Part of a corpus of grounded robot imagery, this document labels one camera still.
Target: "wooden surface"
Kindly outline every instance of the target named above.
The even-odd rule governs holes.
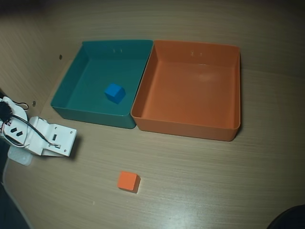
[[[243,68],[303,76],[305,5],[298,1],[50,0],[45,15],[72,54],[88,40],[216,42],[239,46]]]
[[[40,12],[5,12],[6,4],[0,6],[0,90],[38,115],[64,66],[65,59],[59,60],[64,42]]]
[[[63,120],[54,88],[41,117],[78,130],[72,156],[9,161],[4,186],[35,229],[264,229],[305,203],[304,83],[242,70],[232,142]],[[120,170],[141,176],[138,194],[116,187]]]

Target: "plastic container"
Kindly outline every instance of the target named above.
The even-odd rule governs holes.
[[[51,106],[65,119],[134,128],[130,112],[152,46],[151,40],[83,42]],[[125,90],[119,104],[104,93],[112,83]]]
[[[240,51],[155,41],[132,108],[143,131],[222,141],[240,126]]]

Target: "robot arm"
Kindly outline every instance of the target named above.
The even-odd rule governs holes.
[[[0,137],[11,145],[10,152],[40,156],[69,156],[77,131],[32,117],[10,98],[0,99]]]

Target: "wooden wall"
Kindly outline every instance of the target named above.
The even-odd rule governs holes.
[[[242,67],[302,77],[303,3],[242,0],[13,0],[0,5],[0,88],[40,113],[68,59],[82,41],[173,39],[234,44]]]
[[[100,39],[174,39],[241,47],[242,67],[302,76],[300,1],[74,0],[50,3],[49,23],[75,45]]]
[[[62,44],[41,10],[0,11],[0,88],[11,99],[28,103],[30,116],[41,112],[64,65],[59,60]]]

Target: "foam block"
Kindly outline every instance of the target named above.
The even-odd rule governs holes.
[[[131,172],[121,171],[118,181],[118,188],[125,191],[137,193],[140,185],[140,177]]]
[[[105,95],[110,101],[119,104],[122,101],[122,99],[125,97],[126,93],[124,88],[114,83],[111,83],[106,88]]]

